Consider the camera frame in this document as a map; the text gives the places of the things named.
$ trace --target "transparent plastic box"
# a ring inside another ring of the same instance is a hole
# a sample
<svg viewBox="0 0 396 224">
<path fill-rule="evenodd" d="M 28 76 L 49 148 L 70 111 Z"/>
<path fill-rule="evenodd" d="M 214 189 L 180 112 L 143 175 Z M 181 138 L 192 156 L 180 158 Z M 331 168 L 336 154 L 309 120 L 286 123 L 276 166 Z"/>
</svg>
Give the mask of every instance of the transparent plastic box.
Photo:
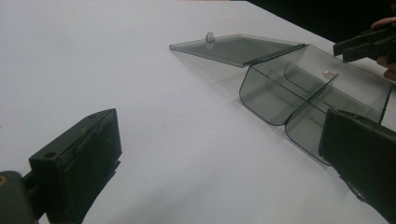
<svg viewBox="0 0 396 224">
<path fill-rule="evenodd" d="M 319 161 L 327 110 L 335 108 L 380 123 L 390 83 L 311 45 L 251 35 L 230 35 L 171 45 L 235 66 L 247 66 L 242 103 L 266 122 L 284 125 L 288 137 Z"/>
</svg>

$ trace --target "hinged lid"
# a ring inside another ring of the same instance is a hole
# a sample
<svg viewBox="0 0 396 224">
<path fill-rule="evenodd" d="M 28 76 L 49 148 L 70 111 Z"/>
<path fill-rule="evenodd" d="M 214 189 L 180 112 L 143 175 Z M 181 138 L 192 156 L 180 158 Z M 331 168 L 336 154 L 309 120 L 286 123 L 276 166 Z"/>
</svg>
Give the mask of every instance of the hinged lid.
<svg viewBox="0 0 396 224">
<path fill-rule="evenodd" d="M 253 35 L 214 37 L 213 33 L 209 32 L 203 40 L 175 44 L 170 48 L 221 63 L 244 67 L 303 46 L 305 44 Z"/>
</svg>

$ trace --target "screw hole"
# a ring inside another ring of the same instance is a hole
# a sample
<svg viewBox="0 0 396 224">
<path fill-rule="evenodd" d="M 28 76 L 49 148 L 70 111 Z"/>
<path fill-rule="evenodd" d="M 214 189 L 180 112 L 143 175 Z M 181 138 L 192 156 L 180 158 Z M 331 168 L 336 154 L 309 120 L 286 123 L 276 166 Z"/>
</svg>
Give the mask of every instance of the screw hole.
<svg viewBox="0 0 396 224">
<path fill-rule="evenodd" d="M 4 185 L 6 183 L 7 179 L 5 176 L 0 176 L 0 186 Z"/>
<path fill-rule="evenodd" d="M 49 152 L 46 155 L 44 155 L 44 158 L 50 159 L 50 158 L 54 157 L 55 155 L 56 155 L 55 152 Z"/>
</svg>

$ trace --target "human hand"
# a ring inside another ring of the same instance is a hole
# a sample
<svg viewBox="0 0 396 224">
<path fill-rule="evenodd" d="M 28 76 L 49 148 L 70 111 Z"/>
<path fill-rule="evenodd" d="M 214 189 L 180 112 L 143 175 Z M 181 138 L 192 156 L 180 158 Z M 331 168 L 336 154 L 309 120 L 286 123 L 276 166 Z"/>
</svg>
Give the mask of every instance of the human hand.
<svg viewBox="0 0 396 224">
<path fill-rule="evenodd" d="M 396 21 L 396 17 L 385 18 L 385 19 L 382 19 L 382 20 L 374 22 L 372 24 L 372 28 L 374 29 L 374 28 L 380 27 L 382 25 L 385 25 L 385 24 L 388 24 L 388 23 L 391 23 L 391 22 L 394 22 L 394 21 Z M 384 73 L 384 77 L 385 78 L 393 80 L 393 81 L 396 81 L 396 63 L 388 64 L 387 63 L 387 58 L 388 58 L 387 55 L 379 56 L 376 59 L 376 63 L 388 68 L 388 70 Z"/>
</svg>

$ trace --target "black mechanical part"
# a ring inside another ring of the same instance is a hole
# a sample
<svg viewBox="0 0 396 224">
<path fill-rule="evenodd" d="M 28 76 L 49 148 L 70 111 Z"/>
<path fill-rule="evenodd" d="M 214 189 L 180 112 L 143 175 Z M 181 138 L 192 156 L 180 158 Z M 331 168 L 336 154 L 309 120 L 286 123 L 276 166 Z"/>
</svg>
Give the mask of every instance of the black mechanical part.
<svg viewBox="0 0 396 224">
<path fill-rule="evenodd" d="M 396 223 L 396 132 L 365 117 L 329 109 L 319 153 L 360 200 Z"/>
<path fill-rule="evenodd" d="M 333 55 L 343 55 L 346 63 L 362 58 L 376 60 L 388 55 L 387 63 L 396 62 L 396 23 L 389 23 L 333 45 Z"/>
<path fill-rule="evenodd" d="M 50 223 L 82 223 L 115 174 L 120 154 L 116 109 L 89 115 L 37 151 L 24 178 L 0 175 L 1 223 L 36 223 L 44 213 Z M 30 222 L 18 221 L 20 213 Z"/>
<path fill-rule="evenodd" d="M 22 177 L 17 172 L 0 172 L 0 223 L 36 224 Z"/>
</svg>

